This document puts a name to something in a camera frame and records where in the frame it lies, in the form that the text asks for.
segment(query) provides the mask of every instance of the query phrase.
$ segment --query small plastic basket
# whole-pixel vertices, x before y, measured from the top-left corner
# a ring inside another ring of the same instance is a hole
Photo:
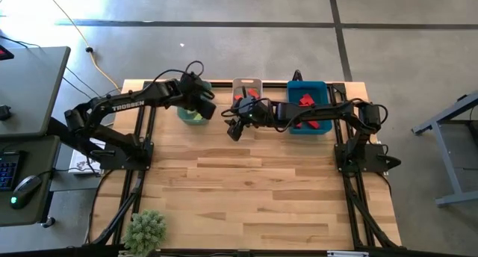
[[[287,83],[287,98],[289,102],[299,104],[305,94],[309,94],[316,105],[329,104],[327,96],[327,84],[323,81],[289,81]],[[312,128],[307,122],[303,122],[301,128],[291,126],[291,134],[325,134],[332,130],[330,120],[318,121],[319,129]]]
[[[212,89],[212,85],[210,82],[202,81],[202,83],[209,90]],[[195,111],[186,111],[185,109],[178,107],[177,113],[178,117],[190,126],[203,126],[205,124],[208,124],[209,122],[209,120],[204,119],[203,117],[201,117],[201,114]]]

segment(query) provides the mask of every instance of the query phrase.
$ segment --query green object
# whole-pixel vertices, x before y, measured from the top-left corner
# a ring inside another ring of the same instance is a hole
[[[210,82],[202,81],[207,89],[212,89]],[[204,119],[201,114],[195,111],[186,111],[183,108],[178,108],[178,117],[190,126],[203,126],[209,122],[209,120]]]
[[[122,240],[129,253],[144,257],[157,249],[165,237],[164,215],[158,211],[145,210],[141,214],[133,214],[133,221],[126,227],[126,235]]]

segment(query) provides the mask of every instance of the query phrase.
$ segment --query concrete floor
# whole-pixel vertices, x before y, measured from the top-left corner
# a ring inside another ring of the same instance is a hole
[[[342,22],[476,24],[476,0],[337,0]],[[332,22],[329,0],[59,0],[77,19]],[[49,0],[3,0],[3,34],[42,46],[70,46],[69,67],[100,93],[113,89],[84,52],[71,26],[53,26],[63,14]],[[192,60],[205,63],[205,78],[288,80],[301,69],[307,80],[343,81],[333,28],[81,27],[99,53],[99,64],[121,84],[152,78]],[[437,208],[434,198],[452,193],[435,138],[410,128],[461,95],[478,88],[476,30],[344,30],[354,81],[365,81],[370,99],[390,117],[379,138],[403,161],[390,172],[403,245],[415,250],[475,256],[478,201]],[[0,41],[6,47],[14,44]],[[83,88],[67,73],[65,77]],[[54,116],[87,100],[62,84]],[[68,164],[68,152],[65,164]],[[81,245],[92,191],[55,194],[58,223],[0,229],[0,252]]]

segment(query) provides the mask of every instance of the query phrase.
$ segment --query keyboard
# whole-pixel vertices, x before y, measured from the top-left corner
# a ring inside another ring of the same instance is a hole
[[[25,152],[0,152],[0,191],[13,191]]]

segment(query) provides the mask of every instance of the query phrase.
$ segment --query wooden table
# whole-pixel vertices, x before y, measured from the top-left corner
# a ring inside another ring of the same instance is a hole
[[[143,82],[126,80],[122,90],[140,90]],[[364,83],[345,85],[348,99],[367,100]],[[206,126],[185,125],[176,108],[156,110],[153,164],[140,211],[155,209],[166,216],[167,241],[162,247],[351,250],[344,182],[333,156],[335,133],[297,136],[273,128],[246,128],[234,142],[220,116],[230,108],[231,89],[214,88],[214,93],[217,109]],[[286,100],[284,89],[264,88],[264,96]],[[114,129],[132,133],[136,117],[137,109],[118,113]],[[99,192],[93,239],[118,210],[124,176],[124,171],[114,171]],[[400,244],[388,186],[374,173],[363,177],[370,213]],[[360,216],[358,222],[365,242]]]

